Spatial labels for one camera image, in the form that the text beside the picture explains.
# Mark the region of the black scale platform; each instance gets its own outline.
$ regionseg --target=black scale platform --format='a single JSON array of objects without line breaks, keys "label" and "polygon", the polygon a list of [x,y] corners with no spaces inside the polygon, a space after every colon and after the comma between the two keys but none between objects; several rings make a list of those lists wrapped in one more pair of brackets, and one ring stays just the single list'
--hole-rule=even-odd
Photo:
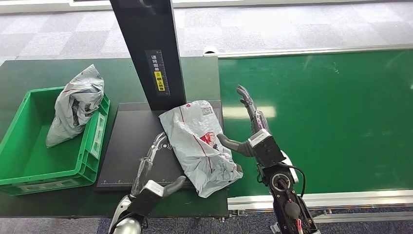
[{"label": "black scale platform", "polygon": [[[221,101],[209,101],[223,125]],[[155,137],[163,131],[158,116],[147,103],[120,103],[108,149],[95,185],[98,191],[130,191],[140,159],[145,157]],[[168,185],[184,172],[173,150],[158,150],[149,179]],[[193,187],[187,179],[184,188]]]}]

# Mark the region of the packaging bag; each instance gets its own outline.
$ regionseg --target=packaging bag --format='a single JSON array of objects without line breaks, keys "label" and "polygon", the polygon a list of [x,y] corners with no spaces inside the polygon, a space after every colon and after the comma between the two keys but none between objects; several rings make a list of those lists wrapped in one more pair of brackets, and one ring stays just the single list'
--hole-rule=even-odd
[{"label": "packaging bag", "polygon": [[103,87],[103,78],[93,64],[64,87],[57,97],[55,118],[46,137],[48,148],[83,132],[86,123],[99,108]]},{"label": "packaging bag", "polygon": [[241,167],[232,160],[231,151],[216,137],[223,131],[209,102],[194,101],[159,118],[198,196],[206,198],[243,177]]}]

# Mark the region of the yellow warning label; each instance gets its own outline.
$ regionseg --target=yellow warning label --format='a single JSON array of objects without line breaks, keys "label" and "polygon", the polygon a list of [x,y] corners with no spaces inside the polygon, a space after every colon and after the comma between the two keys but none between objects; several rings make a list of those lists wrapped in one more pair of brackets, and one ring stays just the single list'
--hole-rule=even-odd
[{"label": "yellow warning label", "polygon": [[156,84],[158,85],[159,91],[165,91],[164,80],[162,79],[161,72],[153,72],[155,73]]}]

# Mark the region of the black vertical post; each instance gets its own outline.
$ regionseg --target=black vertical post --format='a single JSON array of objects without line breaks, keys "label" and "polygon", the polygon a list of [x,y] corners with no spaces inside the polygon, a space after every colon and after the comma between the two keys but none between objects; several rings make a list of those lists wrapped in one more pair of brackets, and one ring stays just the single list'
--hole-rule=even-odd
[{"label": "black vertical post", "polygon": [[186,103],[171,0],[111,0],[153,111]]}]

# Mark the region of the red print on bag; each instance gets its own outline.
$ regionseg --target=red print on bag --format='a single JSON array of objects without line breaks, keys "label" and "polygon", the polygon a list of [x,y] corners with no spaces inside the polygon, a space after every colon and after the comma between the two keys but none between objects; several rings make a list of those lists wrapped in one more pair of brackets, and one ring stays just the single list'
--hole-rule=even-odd
[{"label": "red print on bag", "polygon": [[205,133],[205,135],[201,137],[201,140],[210,145],[212,148],[218,150],[218,146],[217,144],[215,144],[217,138],[215,137],[215,134],[213,132]]}]

